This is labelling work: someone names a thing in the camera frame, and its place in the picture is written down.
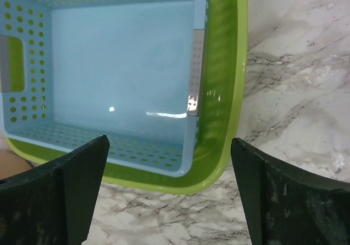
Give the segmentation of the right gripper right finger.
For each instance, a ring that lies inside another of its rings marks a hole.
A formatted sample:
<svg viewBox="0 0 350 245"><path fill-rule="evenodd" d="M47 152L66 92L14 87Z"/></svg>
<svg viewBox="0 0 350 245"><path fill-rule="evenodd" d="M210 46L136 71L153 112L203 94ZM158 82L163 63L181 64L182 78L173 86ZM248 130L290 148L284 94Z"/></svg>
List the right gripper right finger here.
<svg viewBox="0 0 350 245"><path fill-rule="evenodd" d="M252 244L349 244L349 183L240 138L232 140L231 160Z"/></svg>

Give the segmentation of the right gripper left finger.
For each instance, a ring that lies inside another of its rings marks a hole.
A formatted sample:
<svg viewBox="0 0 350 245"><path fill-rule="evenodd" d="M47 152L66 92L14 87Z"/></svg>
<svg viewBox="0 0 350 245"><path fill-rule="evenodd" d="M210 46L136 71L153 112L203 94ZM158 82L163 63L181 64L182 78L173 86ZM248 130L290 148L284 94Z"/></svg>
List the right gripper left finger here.
<svg viewBox="0 0 350 245"><path fill-rule="evenodd" d="M109 153L107 136L1 180L1 244L82 244Z"/></svg>

